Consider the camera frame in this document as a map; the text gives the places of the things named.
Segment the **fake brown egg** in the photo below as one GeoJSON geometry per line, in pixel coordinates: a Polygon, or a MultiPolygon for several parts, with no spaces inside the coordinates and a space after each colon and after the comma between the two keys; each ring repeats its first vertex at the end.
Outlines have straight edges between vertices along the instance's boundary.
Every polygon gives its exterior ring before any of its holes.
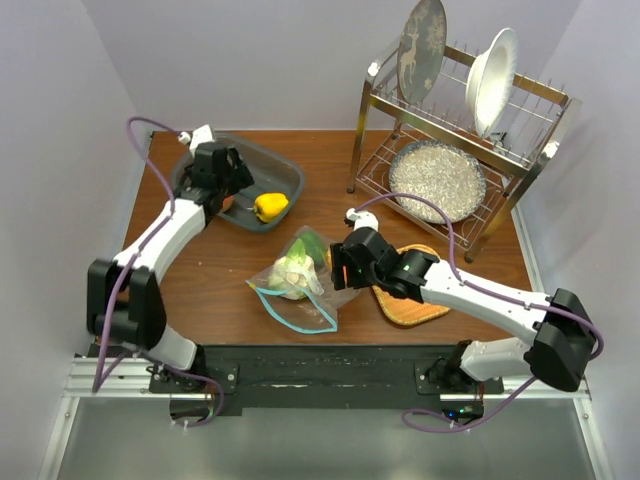
{"type": "Polygon", "coordinates": [[[223,200],[221,211],[222,212],[228,211],[232,207],[233,203],[234,203],[234,198],[232,196],[226,197],[223,200]]]}

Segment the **yellow fake bell pepper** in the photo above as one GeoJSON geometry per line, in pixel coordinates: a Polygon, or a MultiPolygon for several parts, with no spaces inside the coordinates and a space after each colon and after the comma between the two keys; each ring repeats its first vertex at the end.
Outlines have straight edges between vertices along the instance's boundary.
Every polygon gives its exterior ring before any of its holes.
{"type": "Polygon", "coordinates": [[[281,192],[268,192],[259,195],[253,205],[253,212],[259,221],[273,222],[289,205],[288,197],[281,192]]]}

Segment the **clear zip top bag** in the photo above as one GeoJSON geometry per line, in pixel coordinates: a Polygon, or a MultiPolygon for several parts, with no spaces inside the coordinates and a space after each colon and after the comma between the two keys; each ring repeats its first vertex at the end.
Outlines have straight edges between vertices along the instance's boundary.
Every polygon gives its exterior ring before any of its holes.
{"type": "Polygon", "coordinates": [[[336,332],[340,309],[359,295],[352,288],[334,288],[332,242],[303,226],[269,267],[247,281],[266,313],[299,334],[336,332]]]}

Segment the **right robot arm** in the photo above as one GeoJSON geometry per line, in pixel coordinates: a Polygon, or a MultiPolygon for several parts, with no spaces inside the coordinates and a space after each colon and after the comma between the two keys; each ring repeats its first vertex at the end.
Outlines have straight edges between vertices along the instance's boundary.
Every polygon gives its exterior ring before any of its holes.
{"type": "Polygon", "coordinates": [[[499,341],[464,341],[448,362],[445,379],[459,393],[492,377],[531,374],[564,392],[577,391],[589,361],[603,350],[579,297],[527,292],[458,271],[417,249],[399,252],[371,227],[330,247],[336,289],[377,286],[397,299],[444,306],[508,333],[499,341]]]}

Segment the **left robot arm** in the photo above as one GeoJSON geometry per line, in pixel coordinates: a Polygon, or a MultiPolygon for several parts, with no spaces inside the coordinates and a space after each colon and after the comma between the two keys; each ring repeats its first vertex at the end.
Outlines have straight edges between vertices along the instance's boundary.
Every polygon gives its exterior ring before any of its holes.
{"type": "Polygon", "coordinates": [[[101,340],[94,393],[118,365],[105,366],[111,339],[172,367],[173,382],[185,392],[196,392],[206,383],[207,368],[196,361],[196,344],[168,324],[159,286],[177,255],[221,211],[224,200],[254,180],[235,147],[204,142],[195,147],[192,159],[189,183],[172,188],[150,158],[144,158],[166,190],[167,203],[129,247],[89,267],[87,330],[101,340]]]}

